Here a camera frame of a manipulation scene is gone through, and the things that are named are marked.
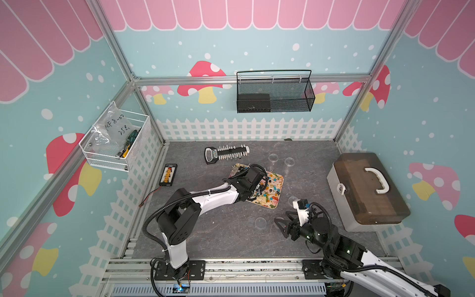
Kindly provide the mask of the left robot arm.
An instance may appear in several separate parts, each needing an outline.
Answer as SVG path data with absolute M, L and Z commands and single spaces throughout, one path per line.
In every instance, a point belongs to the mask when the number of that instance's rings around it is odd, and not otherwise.
M 151 279 L 158 273 L 170 276 L 177 282 L 191 275 L 191 263 L 186 240 L 199 217 L 224 205 L 252 200 L 268 185 L 268 173 L 258 164 L 251 164 L 223 184 L 199 192 L 178 189 L 164 206 L 154 211 L 142 225 L 142 234 L 163 248 L 163 258 L 150 261 Z

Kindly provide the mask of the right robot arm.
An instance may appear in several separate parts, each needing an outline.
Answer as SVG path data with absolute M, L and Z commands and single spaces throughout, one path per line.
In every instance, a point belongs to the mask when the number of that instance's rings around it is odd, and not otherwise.
M 316 202 L 296 200 L 287 219 L 274 223 L 285 238 L 303 239 L 318 247 L 323 258 L 308 271 L 328 279 L 343 279 L 350 287 L 358 284 L 381 297 L 449 297 L 444 285 L 429 285 L 386 264 L 356 241 L 340 235 L 328 211 Z

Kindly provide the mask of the clear candy jar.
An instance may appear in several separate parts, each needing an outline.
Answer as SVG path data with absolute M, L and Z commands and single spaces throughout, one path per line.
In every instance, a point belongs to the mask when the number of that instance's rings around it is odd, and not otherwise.
M 287 167 L 293 167 L 293 166 L 295 166 L 295 163 L 296 163 L 295 159 L 292 158 L 292 157 L 288 157 L 288 158 L 285 159 L 285 165 Z
M 268 160 L 272 163 L 276 163 L 279 161 L 279 157 L 277 154 L 275 153 L 271 153 L 269 156 L 268 156 Z

